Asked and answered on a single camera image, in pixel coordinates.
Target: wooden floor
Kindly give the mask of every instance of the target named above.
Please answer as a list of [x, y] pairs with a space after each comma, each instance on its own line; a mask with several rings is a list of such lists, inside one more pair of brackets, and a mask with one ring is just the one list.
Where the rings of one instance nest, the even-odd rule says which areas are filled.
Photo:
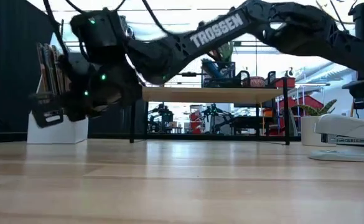
[[364, 223], [364, 163], [313, 161], [313, 149], [2, 143], [0, 223]]

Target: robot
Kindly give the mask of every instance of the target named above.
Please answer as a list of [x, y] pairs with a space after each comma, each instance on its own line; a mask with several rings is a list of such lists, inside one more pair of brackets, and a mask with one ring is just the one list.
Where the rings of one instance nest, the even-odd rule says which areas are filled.
[[[197, 30], [173, 34], [160, 25], [147, 1], [142, 1], [166, 37], [151, 42], [131, 37], [117, 9], [80, 10], [72, 18], [73, 33], [81, 45], [85, 43], [86, 51], [81, 49], [86, 62], [69, 60], [67, 48], [60, 41], [64, 55], [59, 63], [72, 83], [70, 91], [60, 96], [32, 97], [36, 102], [32, 113], [39, 126], [53, 125], [46, 120], [53, 110], [67, 115], [70, 121], [79, 121], [100, 116], [113, 103], [130, 106], [142, 97], [138, 77], [163, 85], [195, 58], [245, 33], [284, 54], [319, 56], [339, 63], [364, 79], [364, 40], [339, 30], [333, 17], [314, 6], [249, 0]], [[61, 40], [48, 0], [44, 4]], [[282, 25], [273, 29], [272, 23]], [[79, 69], [82, 64], [87, 69]]]
[[[147, 114], [150, 115], [150, 118], [147, 121], [149, 133], [166, 133], [166, 124], [174, 120], [173, 112], [169, 110], [168, 106], [165, 106], [163, 103], [159, 104], [158, 107], [154, 108], [153, 110], [148, 111]], [[154, 119], [157, 117], [161, 117], [161, 123], [154, 121]]]
[[[202, 113], [204, 114], [203, 118], [206, 118], [207, 123], [210, 125], [210, 131], [205, 134], [222, 134], [220, 128], [227, 125], [228, 121], [233, 117], [231, 113], [217, 108], [215, 103], [207, 106], [207, 109], [202, 111]], [[223, 122], [217, 123], [216, 117], [223, 118]]]

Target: shelf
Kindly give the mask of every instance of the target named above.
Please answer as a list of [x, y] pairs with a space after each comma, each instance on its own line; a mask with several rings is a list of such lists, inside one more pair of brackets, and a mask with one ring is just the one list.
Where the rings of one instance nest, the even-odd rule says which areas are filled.
[[186, 103], [262, 103], [282, 95], [273, 88], [143, 87], [143, 100]]

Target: white pot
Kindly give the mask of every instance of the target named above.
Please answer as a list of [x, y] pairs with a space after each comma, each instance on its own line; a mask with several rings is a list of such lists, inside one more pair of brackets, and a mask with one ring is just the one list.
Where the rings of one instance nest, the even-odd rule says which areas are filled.
[[316, 122], [319, 120], [318, 116], [304, 116], [301, 117], [301, 139], [304, 146], [325, 146], [332, 147], [335, 144], [327, 144], [321, 142], [321, 134], [314, 132]]

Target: wooden table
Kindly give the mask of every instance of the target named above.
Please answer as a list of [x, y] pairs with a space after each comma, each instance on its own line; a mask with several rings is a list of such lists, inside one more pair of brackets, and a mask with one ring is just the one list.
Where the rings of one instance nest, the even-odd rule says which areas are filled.
[[0, 143], [0, 224], [359, 224], [364, 162], [266, 142]]
[[[146, 102], [184, 102], [184, 103], [250, 103], [256, 104], [256, 116], [259, 116], [259, 104], [283, 95], [287, 98], [287, 79], [284, 88], [169, 88], [169, 87], [143, 87], [142, 98]], [[131, 108], [130, 143], [134, 142], [134, 124], [136, 105]], [[285, 142], [289, 145], [289, 123], [285, 122]]]

